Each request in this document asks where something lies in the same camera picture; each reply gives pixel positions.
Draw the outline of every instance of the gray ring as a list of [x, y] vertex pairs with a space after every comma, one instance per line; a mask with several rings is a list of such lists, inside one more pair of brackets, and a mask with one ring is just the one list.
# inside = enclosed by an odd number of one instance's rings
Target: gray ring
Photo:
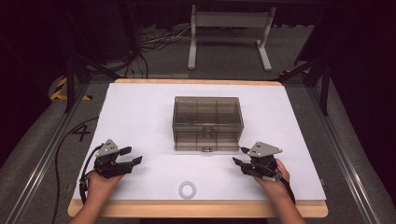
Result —
[[[192, 188], [192, 193], [190, 195], [185, 195], [183, 193], [183, 189], [186, 186], [190, 186]], [[195, 193], [197, 192], [197, 188], [195, 187], [194, 184], [192, 184], [192, 182], [190, 181], [184, 181], [180, 187], [178, 187], [178, 194], [180, 194], [180, 197], [184, 198], [184, 199], [191, 199], [192, 197], [195, 196]]]

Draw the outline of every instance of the wooden table edge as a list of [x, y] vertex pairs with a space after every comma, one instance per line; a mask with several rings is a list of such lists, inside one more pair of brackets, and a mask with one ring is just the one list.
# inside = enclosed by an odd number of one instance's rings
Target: wooden table edge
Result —
[[[326, 217], [329, 214], [323, 200], [297, 201], [303, 217]], [[81, 209], [81, 200], [72, 199], [68, 214], [73, 217]], [[108, 202], [101, 217], [277, 217], [269, 201], [203, 201], [144, 200]]]
[[276, 82], [276, 81], [204, 80], [204, 79], [134, 79], [134, 78], [119, 78], [119, 79], [115, 80], [114, 83], [282, 86], [282, 84], [280, 82]]

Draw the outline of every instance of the white sheet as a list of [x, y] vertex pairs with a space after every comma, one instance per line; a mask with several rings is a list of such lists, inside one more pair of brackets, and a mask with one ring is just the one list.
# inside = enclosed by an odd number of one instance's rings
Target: white sheet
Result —
[[[110, 200], [184, 200], [178, 188], [187, 180], [196, 186], [192, 200], [268, 200], [253, 177], [243, 175], [234, 164], [232, 157], [249, 161], [242, 152], [191, 155], [174, 151], [175, 96], [239, 97], [245, 123], [239, 145], [252, 147], [262, 141], [282, 148], [276, 158], [291, 174], [296, 200], [326, 199], [284, 87], [110, 84], [87, 158], [107, 139], [119, 148], [132, 147], [132, 153], [118, 161], [143, 156]], [[73, 198], [79, 199], [78, 184]]]

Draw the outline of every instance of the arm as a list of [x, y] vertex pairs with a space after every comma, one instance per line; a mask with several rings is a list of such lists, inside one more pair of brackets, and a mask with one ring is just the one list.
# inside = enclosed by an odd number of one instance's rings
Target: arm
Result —
[[[282, 173], [283, 178], [290, 182], [290, 174], [286, 170], [283, 163], [276, 159], [277, 168]], [[254, 179], [262, 186], [262, 189], [267, 193], [270, 200], [273, 202], [276, 211], [279, 214], [280, 222], [282, 224], [299, 224], [305, 223], [305, 220], [297, 210], [293, 201], [291, 200], [285, 186], [277, 180], [276, 182], [263, 180], [259, 177]]]
[[88, 177], [87, 202], [85, 202], [84, 206], [79, 210], [70, 224], [95, 223], [107, 199], [122, 177], [123, 175], [118, 175], [106, 179], [96, 172], [92, 172]]

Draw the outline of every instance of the transparent box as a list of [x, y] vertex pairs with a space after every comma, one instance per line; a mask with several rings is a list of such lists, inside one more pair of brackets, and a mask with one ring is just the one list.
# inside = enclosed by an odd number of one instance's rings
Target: transparent box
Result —
[[244, 130], [237, 97], [175, 97], [175, 150], [237, 151]]

